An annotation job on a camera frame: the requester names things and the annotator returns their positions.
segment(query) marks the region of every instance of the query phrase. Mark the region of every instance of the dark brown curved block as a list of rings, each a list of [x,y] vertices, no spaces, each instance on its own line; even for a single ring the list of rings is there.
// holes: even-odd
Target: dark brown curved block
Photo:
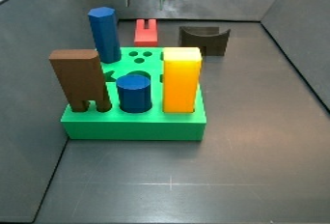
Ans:
[[[232,29],[220,33],[220,27],[181,27],[181,47],[200,47],[202,56],[224,56]]]
[[[74,112],[86,112],[89,100],[96,100],[97,110],[112,107],[100,55],[96,50],[55,50],[50,56],[63,92]]]

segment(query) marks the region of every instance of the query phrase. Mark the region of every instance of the green pegboard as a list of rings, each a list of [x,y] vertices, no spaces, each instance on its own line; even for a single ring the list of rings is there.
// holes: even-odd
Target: green pegboard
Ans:
[[[61,121],[71,139],[202,140],[206,116],[201,86],[194,113],[164,112],[162,54],[162,48],[124,47],[122,60],[113,64],[102,63],[113,109],[106,113],[98,112],[94,101],[85,113],[73,112],[67,106]],[[152,78],[153,108],[140,114],[125,112],[120,104],[117,79],[129,73]]]

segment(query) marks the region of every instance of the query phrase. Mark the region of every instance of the yellow rectangular block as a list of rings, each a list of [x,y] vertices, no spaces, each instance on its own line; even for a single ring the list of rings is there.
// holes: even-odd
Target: yellow rectangular block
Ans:
[[[197,47],[166,47],[164,111],[193,113],[202,71],[202,53]]]

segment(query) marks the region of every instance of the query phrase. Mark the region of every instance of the wooden block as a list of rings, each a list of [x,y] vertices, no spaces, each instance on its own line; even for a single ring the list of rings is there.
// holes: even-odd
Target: wooden block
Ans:
[[[104,71],[96,50],[55,50],[50,56],[55,74],[74,112],[86,112],[90,100],[98,111],[112,109]]]

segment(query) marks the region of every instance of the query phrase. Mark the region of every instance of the gray table surface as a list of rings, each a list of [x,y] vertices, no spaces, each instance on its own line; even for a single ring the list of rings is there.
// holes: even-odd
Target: gray table surface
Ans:
[[[329,222],[329,113],[261,24],[162,21],[161,45],[181,25],[233,29],[202,67],[204,141],[70,141],[37,223]]]

